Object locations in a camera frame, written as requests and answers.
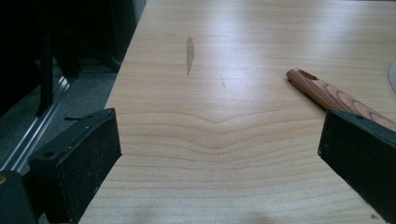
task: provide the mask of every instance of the wood grain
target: wood grain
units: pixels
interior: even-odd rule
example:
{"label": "wood grain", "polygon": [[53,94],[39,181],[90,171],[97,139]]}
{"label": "wood grain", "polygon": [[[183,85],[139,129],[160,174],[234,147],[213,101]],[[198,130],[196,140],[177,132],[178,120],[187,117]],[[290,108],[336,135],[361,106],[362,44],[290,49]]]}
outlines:
{"label": "wood grain", "polygon": [[396,120],[395,11],[149,0],[106,105],[122,156],[80,223],[384,223],[318,156],[325,113],[285,74],[306,68]]}
{"label": "wood grain", "polygon": [[325,109],[337,109],[360,115],[396,132],[396,123],[304,70],[300,68],[290,69],[286,75],[297,89],[306,93]]}

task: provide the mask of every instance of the wooden board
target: wooden board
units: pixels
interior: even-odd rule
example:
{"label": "wooden board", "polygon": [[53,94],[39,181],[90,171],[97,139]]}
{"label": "wooden board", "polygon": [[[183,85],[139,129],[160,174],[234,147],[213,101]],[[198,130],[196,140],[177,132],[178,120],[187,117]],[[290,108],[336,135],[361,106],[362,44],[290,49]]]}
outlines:
{"label": "wooden board", "polygon": [[123,155],[80,223],[384,223],[318,156],[325,111],[286,73],[396,120],[395,11],[149,0],[106,105]]}

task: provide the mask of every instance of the wooden handle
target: wooden handle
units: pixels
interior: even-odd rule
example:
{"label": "wooden handle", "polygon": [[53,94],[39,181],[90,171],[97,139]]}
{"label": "wooden handle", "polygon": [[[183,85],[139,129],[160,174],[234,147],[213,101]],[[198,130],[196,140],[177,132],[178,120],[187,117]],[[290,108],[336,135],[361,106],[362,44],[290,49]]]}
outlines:
{"label": "wooden handle", "polygon": [[297,89],[307,94],[325,109],[338,109],[360,115],[396,132],[396,123],[304,70],[290,69],[286,76]]}

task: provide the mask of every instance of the dark stain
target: dark stain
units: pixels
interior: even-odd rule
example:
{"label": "dark stain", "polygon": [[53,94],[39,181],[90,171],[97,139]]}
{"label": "dark stain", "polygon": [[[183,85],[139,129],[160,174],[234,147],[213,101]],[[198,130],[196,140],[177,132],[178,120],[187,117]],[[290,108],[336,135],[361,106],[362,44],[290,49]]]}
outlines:
{"label": "dark stain", "polygon": [[187,38],[186,48],[187,48],[187,76],[189,76],[192,67],[192,61],[194,61],[194,43],[192,43],[191,36]]}

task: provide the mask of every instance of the black clamp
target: black clamp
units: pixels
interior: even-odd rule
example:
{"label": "black clamp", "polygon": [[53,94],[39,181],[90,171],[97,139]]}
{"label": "black clamp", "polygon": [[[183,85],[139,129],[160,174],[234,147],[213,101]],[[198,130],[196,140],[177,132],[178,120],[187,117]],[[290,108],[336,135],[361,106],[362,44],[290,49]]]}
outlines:
{"label": "black clamp", "polygon": [[0,223],[78,223],[120,156],[115,109],[84,117],[33,153],[27,174],[0,172]]}

